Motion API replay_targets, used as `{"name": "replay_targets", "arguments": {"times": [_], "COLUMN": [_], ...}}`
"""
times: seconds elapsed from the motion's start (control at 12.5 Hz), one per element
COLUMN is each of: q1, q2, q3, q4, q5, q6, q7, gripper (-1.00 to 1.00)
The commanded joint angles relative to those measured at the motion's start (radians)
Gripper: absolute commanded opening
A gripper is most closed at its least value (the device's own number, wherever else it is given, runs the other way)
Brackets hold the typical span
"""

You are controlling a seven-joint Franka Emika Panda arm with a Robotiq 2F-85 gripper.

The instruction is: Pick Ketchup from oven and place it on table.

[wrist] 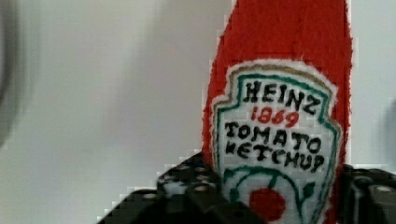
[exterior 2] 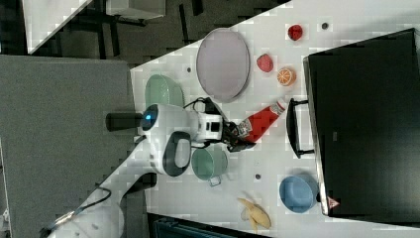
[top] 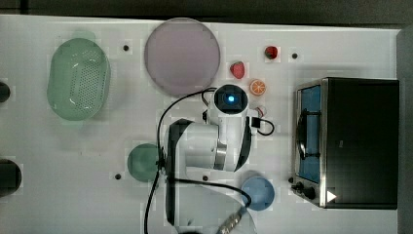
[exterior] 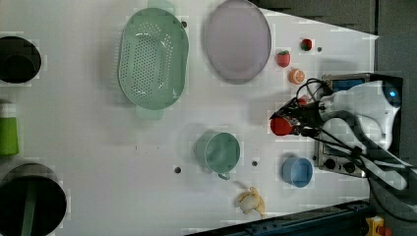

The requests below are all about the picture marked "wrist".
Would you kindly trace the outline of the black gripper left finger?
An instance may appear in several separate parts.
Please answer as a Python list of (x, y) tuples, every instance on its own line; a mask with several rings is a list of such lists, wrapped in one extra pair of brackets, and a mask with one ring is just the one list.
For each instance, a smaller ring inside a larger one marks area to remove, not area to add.
[(157, 179), (156, 189), (129, 194), (98, 224), (266, 224), (220, 193), (217, 175), (197, 153)]

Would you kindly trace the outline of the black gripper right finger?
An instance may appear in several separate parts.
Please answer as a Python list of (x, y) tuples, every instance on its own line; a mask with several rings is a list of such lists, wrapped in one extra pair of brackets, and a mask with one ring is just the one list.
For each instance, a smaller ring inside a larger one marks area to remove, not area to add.
[(345, 164), (337, 200), (338, 224), (396, 224), (396, 176)]

